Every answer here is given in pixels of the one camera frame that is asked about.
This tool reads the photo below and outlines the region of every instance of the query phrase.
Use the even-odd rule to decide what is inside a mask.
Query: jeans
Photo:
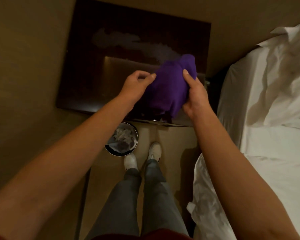
[[[85,240],[104,234],[139,236],[137,198],[141,184],[138,170],[127,170],[116,184]],[[174,202],[171,190],[158,162],[146,162],[141,235],[157,229],[169,229],[188,236],[186,226]]]

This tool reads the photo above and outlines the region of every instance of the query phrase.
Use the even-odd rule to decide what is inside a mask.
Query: hand
[[[182,109],[193,121],[196,117],[201,116],[205,110],[211,109],[208,93],[197,77],[194,80],[186,69],[183,70],[182,74],[190,86],[189,99],[183,105]]]
[[[144,71],[135,71],[130,76],[127,77],[124,85],[119,93],[118,97],[127,100],[128,103],[134,104],[142,97],[147,86],[152,84],[156,78],[156,74],[150,74]]]

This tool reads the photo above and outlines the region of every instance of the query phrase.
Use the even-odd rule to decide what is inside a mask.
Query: red shirt
[[[168,229],[159,229],[153,232],[150,232],[144,236],[130,236],[130,235],[121,235],[121,234],[106,234],[93,238],[92,240],[190,240],[191,238]]]

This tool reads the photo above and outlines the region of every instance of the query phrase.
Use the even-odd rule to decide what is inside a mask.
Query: person's right hand
[[[196,117],[202,116],[207,109],[211,109],[208,93],[197,77],[196,79],[193,79],[186,69],[183,70],[182,74],[185,81],[190,86],[189,99],[182,108],[193,121]]]

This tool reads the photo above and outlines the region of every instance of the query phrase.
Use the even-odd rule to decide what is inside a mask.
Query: person's left hand
[[[156,74],[150,74],[144,71],[135,71],[127,77],[118,97],[121,97],[133,105],[142,97],[147,86],[152,84],[156,78]]]

